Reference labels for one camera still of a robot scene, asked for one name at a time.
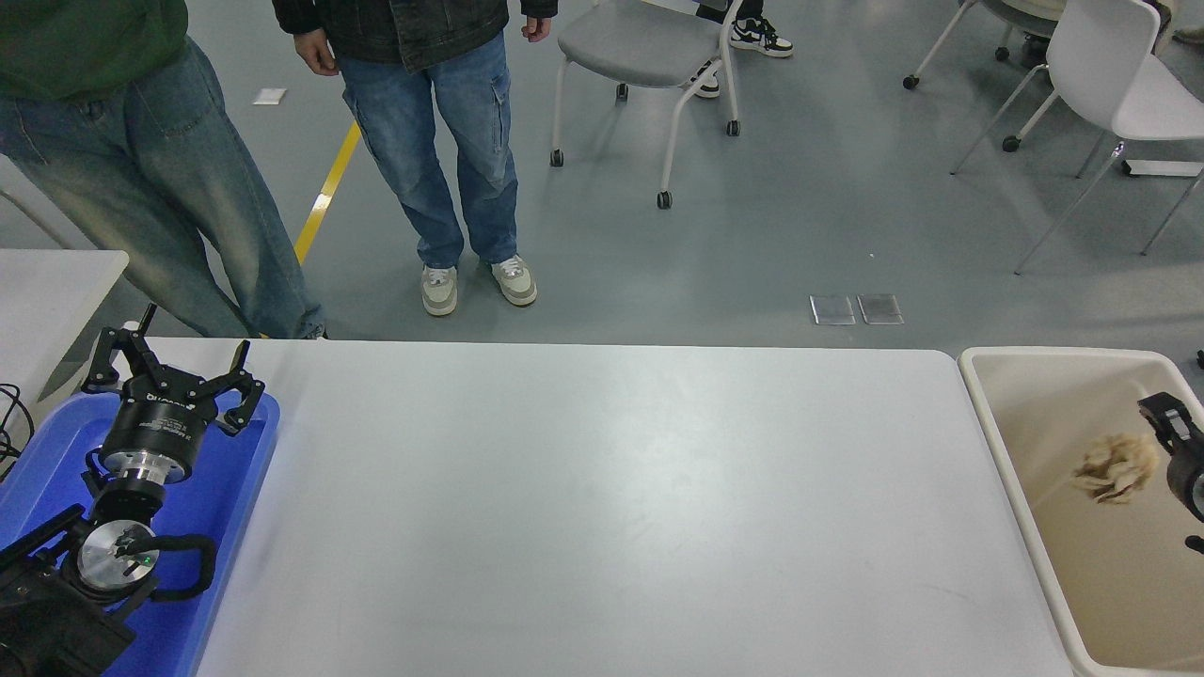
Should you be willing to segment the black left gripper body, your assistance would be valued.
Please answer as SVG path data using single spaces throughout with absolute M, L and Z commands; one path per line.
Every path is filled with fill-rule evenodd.
M 199 385 L 169 385 L 158 392 L 150 379 L 132 378 L 120 387 L 123 402 L 110 434 L 104 438 L 104 465 L 120 465 L 137 453 L 169 458 L 172 465 L 194 465 L 211 420 L 216 419 L 216 395 L 199 396 Z

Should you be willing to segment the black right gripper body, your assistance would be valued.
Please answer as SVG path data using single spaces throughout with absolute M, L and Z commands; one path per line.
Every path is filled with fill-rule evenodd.
M 1168 485 L 1196 520 L 1203 520 L 1203 463 L 1200 451 L 1175 446 L 1168 464 Z

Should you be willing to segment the person's right hand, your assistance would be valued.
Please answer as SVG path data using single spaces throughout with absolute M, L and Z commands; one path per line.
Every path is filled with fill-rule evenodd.
M 309 33 L 293 35 L 293 46 L 295 46 L 296 54 L 301 55 L 313 73 L 327 77 L 340 73 L 340 64 L 337 64 L 330 43 L 327 43 L 327 34 L 321 27 Z

